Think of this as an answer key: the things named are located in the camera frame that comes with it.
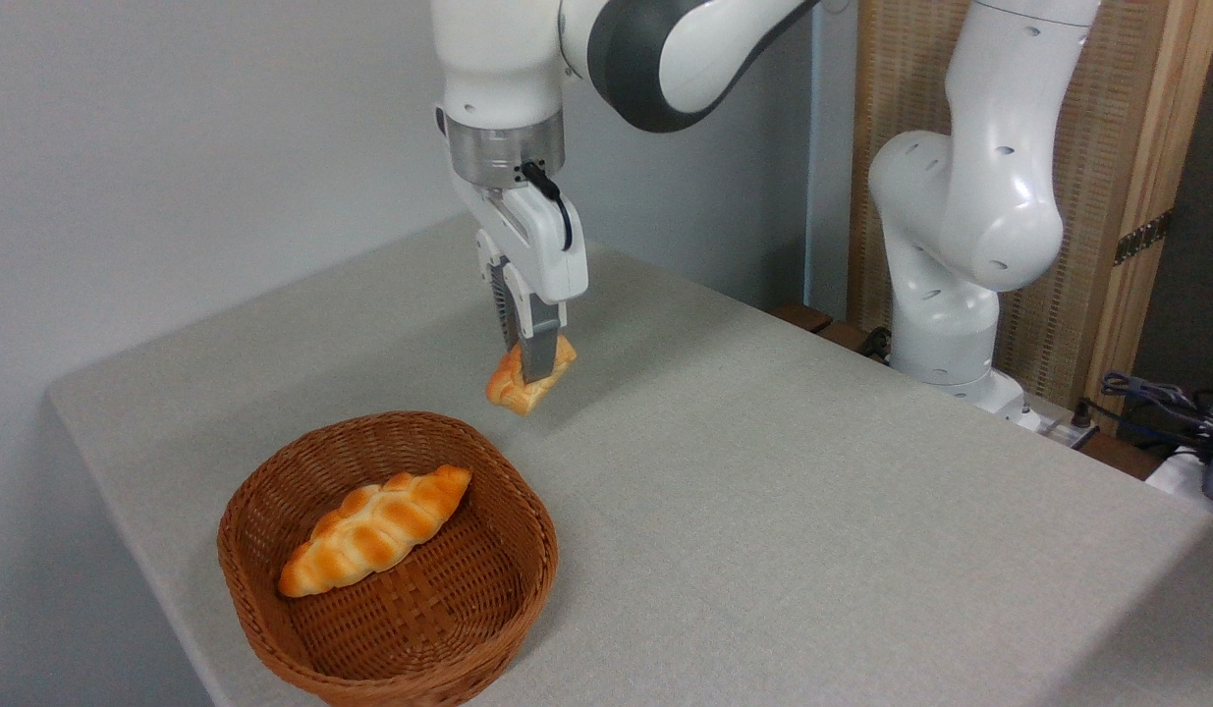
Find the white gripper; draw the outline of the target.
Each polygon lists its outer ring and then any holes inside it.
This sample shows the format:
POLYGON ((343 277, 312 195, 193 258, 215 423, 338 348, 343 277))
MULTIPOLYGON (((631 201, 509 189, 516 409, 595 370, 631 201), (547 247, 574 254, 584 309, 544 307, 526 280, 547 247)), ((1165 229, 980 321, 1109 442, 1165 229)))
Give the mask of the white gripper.
POLYGON ((588 285, 579 211, 539 167, 512 171, 506 189, 449 173, 479 229, 477 263, 492 291, 503 349, 518 346, 525 384, 548 380, 563 325, 560 301, 579 300, 588 285))

